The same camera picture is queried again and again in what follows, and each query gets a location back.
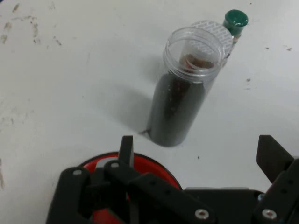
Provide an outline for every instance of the dirt mark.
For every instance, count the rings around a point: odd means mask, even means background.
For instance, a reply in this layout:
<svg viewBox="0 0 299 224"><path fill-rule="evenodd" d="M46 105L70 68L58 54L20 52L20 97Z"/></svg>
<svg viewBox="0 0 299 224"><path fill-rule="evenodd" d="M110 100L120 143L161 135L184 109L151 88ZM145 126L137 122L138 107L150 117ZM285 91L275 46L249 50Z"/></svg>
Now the dirt mark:
<svg viewBox="0 0 299 224"><path fill-rule="evenodd" d="M15 13L15 12L18 10L19 6L20 6L20 4L16 4L16 5L15 5L15 7L14 7L14 9L13 9L13 13Z"/></svg>
<svg viewBox="0 0 299 224"><path fill-rule="evenodd" d="M56 7L55 7L54 2L51 2L51 5L48 6L48 9L49 9L50 11L52 11L52 10L56 10Z"/></svg>
<svg viewBox="0 0 299 224"><path fill-rule="evenodd" d="M62 45L62 43L61 43L55 36L53 37L53 39L55 40L55 42L56 42L59 46Z"/></svg>
<svg viewBox="0 0 299 224"><path fill-rule="evenodd" d="M41 44L41 40L39 38L33 39L33 43L40 45Z"/></svg>
<svg viewBox="0 0 299 224"><path fill-rule="evenodd" d="M3 30L6 31L6 32L9 32L11 30L11 27L12 27L11 23L7 22L7 23L5 23L5 26L4 26Z"/></svg>
<svg viewBox="0 0 299 224"><path fill-rule="evenodd" d="M5 128L24 124L28 116L33 113L33 110L30 112L23 111L17 106L11 105L10 103L6 103L4 100L2 100L0 101L0 128L2 131L4 131Z"/></svg>
<svg viewBox="0 0 299 224"><path fill-rule="evenodd" d="M33 37L37 37L38 35L38 24L37 23L32 23L32 31L33 31Z"/></svg>
<svg viewBox="0 0 299 224"><path fill-rule="evenodd" d="M3 44L5 44L6 41L7 41L7 35L2 35L0 37L0 42L3 43Z"/></svg>
<svg viewBox="0 0 299 224"><path fill-rule="evenodd" d="M2 190L4 190L4 177L2 173L2 159L0 158L0 187Z"/></svg>
<svg viewBox="0 0 299 224"><path fill-rule="evenodd" d="M21 20L21 21L25 21L25 20L36 20L37 17L31 16L31 15L27 15L27 16L23 16L23 17L14 17L11 20Z"/></svg>

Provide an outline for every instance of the red plastic part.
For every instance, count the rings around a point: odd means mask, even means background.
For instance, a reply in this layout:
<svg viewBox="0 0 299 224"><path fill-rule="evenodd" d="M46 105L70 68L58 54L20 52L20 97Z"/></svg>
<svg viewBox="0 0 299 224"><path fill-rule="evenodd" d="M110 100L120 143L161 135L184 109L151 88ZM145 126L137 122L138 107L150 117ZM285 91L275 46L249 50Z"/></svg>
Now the red plastic part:
<svg viewBox="0 0 299 224"><path fill-rule="evenodd" d="M95 170L95 167L98 161L108 158L108 157L117 157L118 153L110 153L102 156L98 156L93 160L89 161L84 165L90 172ZM140 173L152 172L158 177L164 179L177 189L181 189L177 180L158 162L139 154L134 154L134 169ZM93 213L93 221L97 224L121 224L114 215L112 215L107 209L102 209Z"/></svg>

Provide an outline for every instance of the black bracket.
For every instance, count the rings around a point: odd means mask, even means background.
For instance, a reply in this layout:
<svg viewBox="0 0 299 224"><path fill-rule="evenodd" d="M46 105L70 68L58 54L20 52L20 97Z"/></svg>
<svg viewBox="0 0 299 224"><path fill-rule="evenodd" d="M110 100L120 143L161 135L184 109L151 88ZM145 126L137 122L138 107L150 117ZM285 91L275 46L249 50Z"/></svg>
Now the black bracket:
<svg viewBox="0 0 299 224"><path fill-rule="evenodd" d="M124 136L119 156L90 173L82 167L60 175L47 224L91 224L109 208L130 224L299 224L299 160L271 136L261 135L257 163L273 182L249 189L179 190L133 166L133 137Z"/></svg>

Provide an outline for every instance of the small bottle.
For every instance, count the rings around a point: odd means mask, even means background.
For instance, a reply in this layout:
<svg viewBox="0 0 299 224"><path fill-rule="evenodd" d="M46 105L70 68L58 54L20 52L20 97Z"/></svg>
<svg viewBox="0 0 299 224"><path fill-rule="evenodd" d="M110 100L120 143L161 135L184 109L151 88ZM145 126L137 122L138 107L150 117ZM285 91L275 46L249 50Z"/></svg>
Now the small bottle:
<svg viewBox="0 0 299 224"><path fill-rule="evenodd" d="M228 55L226 56L226 58L224 59L224 63L223 66L226 64L228 57L230 56L231 52L234 49L235 44L238 42L239 38L241 37L241 32L243 30L243 28L248 24L248 16L237 9L233 9L228 11L225 14L225 19L223 22L223 26L229 30L229 32L231 33L232 37L233 37L233 46L230 50L230 52L228 53Z"/></svg>

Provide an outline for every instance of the stain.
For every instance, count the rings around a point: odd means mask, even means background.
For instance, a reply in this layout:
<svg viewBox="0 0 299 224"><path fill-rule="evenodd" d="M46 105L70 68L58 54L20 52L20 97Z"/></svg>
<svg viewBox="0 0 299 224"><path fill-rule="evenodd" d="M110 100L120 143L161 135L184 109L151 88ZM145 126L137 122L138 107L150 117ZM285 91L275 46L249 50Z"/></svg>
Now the stain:
<svg viewBox="0 0 299 224"><path fill-rule="evenodd" d="M4 177L3 177L3 173L2 173L2 159L0 158L0 186L1 189L4 190Z"/></svg>
<svg viewBox="0 0 299 224"><path fill-rule="evenodd" d="M117 16L119 22L121 22L121 15L119 15L119 14L117 13L116 16Z"/></svg>
<svg viewBox="0 0 299 224"><path fill-rule="evenodd" d="M7 23L5 23L5 26L4 26L3 30L6 31L6 32L9 32L11 30L11 27L12 27L11 23L7 22Z"/></svg>
<svg viewBox="0 0 299 224"><path fill-rule="evenodd" d="M48 9L49 9L50 11L56 9L54 2L51 2L51 5L48 6Z"/></svg>
<svg viewBox="0 0 299 224"><path fill-rule="evenodd" d="M15 13L15 12L18 10L19 6L20 6L20 4L16 4L16 5L15 5L15 7L14 7L14 9L13 9L13 13Z"/></svg>
<svg viewBox="0 0 299 224"><path fill-rule="evenodd" d="M86 67L88 67L88 64L89 64L90 52L91 52L91 49L89 50L88 55L87 55Z"/></svg>
<svg viewBox="0 0 299 224"><path fill-rule="evenodd" d="M27 15L27 16L23 16L23 17L14 17L14 18L12 18L11 20L21 20L21 21L25 21L25 20L29 20L29 19L36 20L37 17L31 16L31 15Z"/></svg>
<svg viewBox="0 0 299 224"><path fill-rule="evenodd" d="M55 42L56 42L59 46L62 45L62 43L61 43L55 36L53 37L53 39L55 40Z"/></svg>
<svg viewBox="0 0 299 224"><path fill-rule="evenodd" d="M0 42L3 43L3 44L5 44L6 41L7 41L7 35L2 35L0 37Z"/></svg>
<svg viewBox="0 0 299 224"><path fill-rule="evenodd" d="M25 120L33 112L23 111L15 105L0 101L0 127L2 131L3 127L17 126L25 122Z"/></svg>
<svg viewBox="0 0 299 224"><path fill-rule="evenodd" d="M32 24L32 31L33 31L33 37L37 37L38 35L38 24L37 23L31 23Z"/></svg>
<svg viewBox="0 0 299 224"><path fill-rule="evenodd" d="M138 132L140 135L144 135L149 132L150 129L145 129L144 131Z"/></svg>
<svg viewBox="0 0 299 224"><path fill-rule="evenodd" d="M41 44L41 40L39 38L36 38L33 40L33 43L36 45L40 45Z"/></svg>

